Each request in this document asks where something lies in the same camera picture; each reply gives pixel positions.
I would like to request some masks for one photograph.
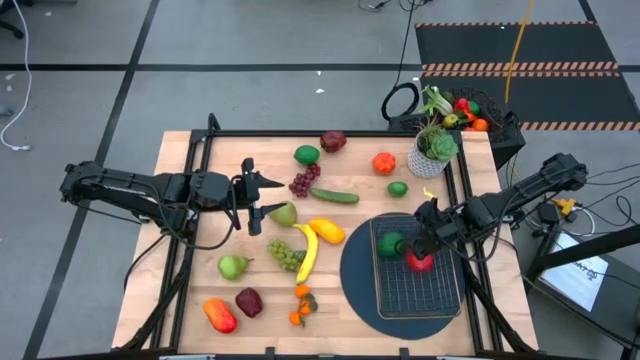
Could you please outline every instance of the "yellow clamp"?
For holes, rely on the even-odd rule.
[[[563,216],[569,216],[569,214],[573,211],[573,207],[576,205],[575,199],[551,199],[551,201],[556,204]]]

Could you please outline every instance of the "banana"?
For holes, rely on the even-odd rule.
[[[300,270],[298,270],[298,276],[296,278],[296,284],[300,285],[307,281],[311,270],[313,270],[313,265],[316,263],[316,258],[318,257],[318,235],[316,235],[316,232],[307,224],[293,224],[291,226],[300,229],[307,237],[307,255],[300,265]]]

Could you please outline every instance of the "caution stripe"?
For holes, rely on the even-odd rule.
[[[609,130],[609,131],[640,131],[640,122],[635,121],[608,121],[608,122],[531,122],[526,121],[520,125],[521,130]]]
[[[425,71],[509,71],[509,63],[437,63],[422,65]],[[513,71],[615,71],[614,61],[522,62],[513,63]]]
[[[538,21],[529,22],[527,26],[536,25],[594,25],[594,21]],[[416,28],[425,26],[520,26],[520,22],[452,22],[452,23],[416,23]]]
[[[507,77],[507,71],[425,71],[421,77]],[[516,77],[620,77],[618,71],[513,71],[511,76]]]

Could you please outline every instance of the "green grapes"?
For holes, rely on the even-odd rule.
[[[280,267],[280,269],[290,272],[298,271],[300,264],[302,264],[302,261],[307,254],[306,250],[291,250],[287,243],[279,239],[269,241],[267,250],[278,262],[278,267]]]

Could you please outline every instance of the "concrete floor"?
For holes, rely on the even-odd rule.
[[[149,3],[84,0],[75,6],[37,4],[24,9],[31,35],[30,61],[127,64]],[[526,3],[435,0],[417,10],[414,19],[516,21]],[[618,62],[640,64],[640,27],[632,15],[640,12],[640,3],[589,3]],[[19,23],[14,11],[2,19]],[[406,20],[407,14],[395,2],[380,13],[366,13],[357,9],[355,0],[160,0],[140,63],[395,63]],[[538,0],[532,20],[585,20],[585,16],[577,0]],[[22,62],[23,46],[0,30],[0,64]],[[406,62],[419,63],[413,31]],[[9,73],[16,76],[5,80]],[[3,359],[22,358],[69,232],[75,209],[59,202],[57,190],[64,166],[95,157],[123,76],[121,71],[34,72],[29,107],[7,133],[10,141],[29,143],[33,150],[0,149],[4,166],[0,187],[5,189],[0,192]],[[418,74],[404,72],[401,80],[414,76]],[[640,96],[640,74],[624,77]],[[162,132],[204,127],[210,111],[226,129],[384,129],[379,107],[394,80],[393,71],[137,72],[105,166],[152,172]],[[25,84],[23,72],[0,72],[0,103],[18,108]],[[317,94],[317,89],[325,92]],[[391,108],[406,107],[402,101],[396,100]],[[5,123],[0,118],[0,125]],[[517,163],[522,175],[536,171],[542,160],[560,151],[575,154],[592,172],[637,161],[635,154],[640,152],[637,132],[524,135],[528,145]],[[615,179],[637,173],[631,170]],[[613,190],[586,187],[577,197],[588,202]],[[640,203],[637,191],[624,194],[632,203]],[[600,204],[598,210],[616,221],[622,218],[613,201]],[[597,226],[598,231],[610,229],[600,222]],[[109,349],[137,232],[135,225],[87,216],[40,357]],[[528,232],[516,232],[523,270],[537,245]],[[634,266],[640,247],[614,256]],[[579,319],[535,293],[529,302],[541,349],[557,355],[618,358],[621,347]]]

